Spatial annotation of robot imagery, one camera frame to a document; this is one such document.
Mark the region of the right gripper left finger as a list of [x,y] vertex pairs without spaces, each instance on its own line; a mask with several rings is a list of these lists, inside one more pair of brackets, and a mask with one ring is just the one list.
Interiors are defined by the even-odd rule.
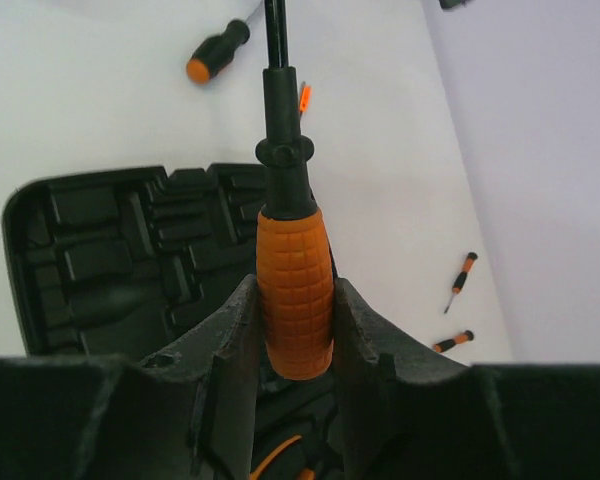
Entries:
[[141,362],[0,358],[0,479],[245,479],[259,375],[256,280]]

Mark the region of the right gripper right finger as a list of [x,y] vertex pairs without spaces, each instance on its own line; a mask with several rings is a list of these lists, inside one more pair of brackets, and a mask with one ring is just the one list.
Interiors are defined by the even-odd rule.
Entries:
[[465,366],[335,284],[349,479],[600,479],[600,365]]

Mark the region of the orange handled needle-nose pliers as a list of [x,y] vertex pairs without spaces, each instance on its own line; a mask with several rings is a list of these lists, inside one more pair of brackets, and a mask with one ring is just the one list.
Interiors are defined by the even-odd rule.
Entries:
[[316,479],[315,471],[307,465],[300,465],[299,458],[295,456],[301,452],[302,440],[302,435],[284,440],[251,471],[249,479]]

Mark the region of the black plastic tool case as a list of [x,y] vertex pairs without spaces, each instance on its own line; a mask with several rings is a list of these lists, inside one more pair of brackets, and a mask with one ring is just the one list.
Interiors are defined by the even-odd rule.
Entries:
[[[8,201],[6,259],[27,358],[141,362],[220,309],[255,274],[264,170],[214,164],[41,180]],[[259,325],[250,472],[302,435],[300,465],[343,477],[333,381],[292,382],[268,361]]]

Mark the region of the large orange handled screwdriver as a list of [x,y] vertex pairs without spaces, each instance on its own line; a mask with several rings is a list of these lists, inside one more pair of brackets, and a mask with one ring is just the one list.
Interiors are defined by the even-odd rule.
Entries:
[[331,364],[334,274],[323,215],[309,182],[314,145],[301,132],[285,4],[267,1],[264,11],[266,135],[255,153],[265,167],[266,201],[257,221],[256,276],[270,363],[280,376],[306,381]]

